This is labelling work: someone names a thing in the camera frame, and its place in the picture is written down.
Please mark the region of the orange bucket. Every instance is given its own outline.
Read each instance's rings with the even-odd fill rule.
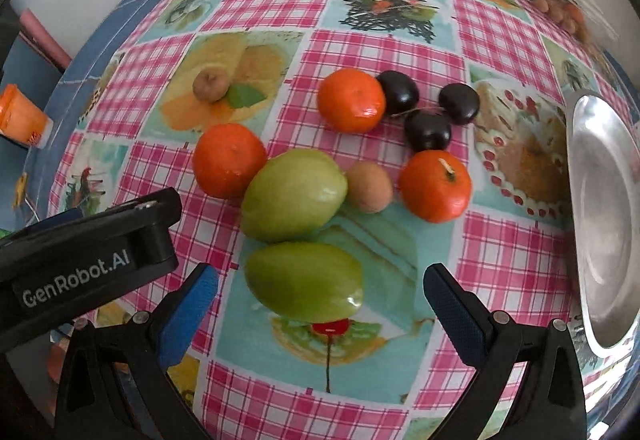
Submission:
[[[24,96],[16,85],[7,85],[0,94],[0,133],[5,137],[44,147],[53,122]]]

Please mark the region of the silver metal bowl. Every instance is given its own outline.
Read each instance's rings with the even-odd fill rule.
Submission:
[[[597,94],[567,98],[567,153],[584,331],[607,357],[640,309],[640,152]]]

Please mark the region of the red cherry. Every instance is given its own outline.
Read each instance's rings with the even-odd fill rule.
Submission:
[[[311,330],[320,335],[344,335],[349,329],[349,323],[350,321],[348,319],[340,319],[340,321],[333,321],[331,323],[313,323]]]

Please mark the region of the black fruit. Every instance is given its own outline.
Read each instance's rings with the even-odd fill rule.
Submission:
[[[404,134],[415,153],[425,149],[447,149],[451,124],[444,115],[416,110],[404,120]]]
[[[478,115],[480,97],[469,85],[453,83],[440,90],[438,104],[447,112],[453,124],[466,125]]]
[[[386,115],[412,110],[418,104],[418,85],[408,75],[395,70],[385,70],[376,79],[385,93]]]

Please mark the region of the printed green leaf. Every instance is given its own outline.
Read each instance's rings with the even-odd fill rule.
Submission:
[[[249,85],[233,84],[226,92],[226,100],[232,108],[248,108],[267,99],[262,92]]]

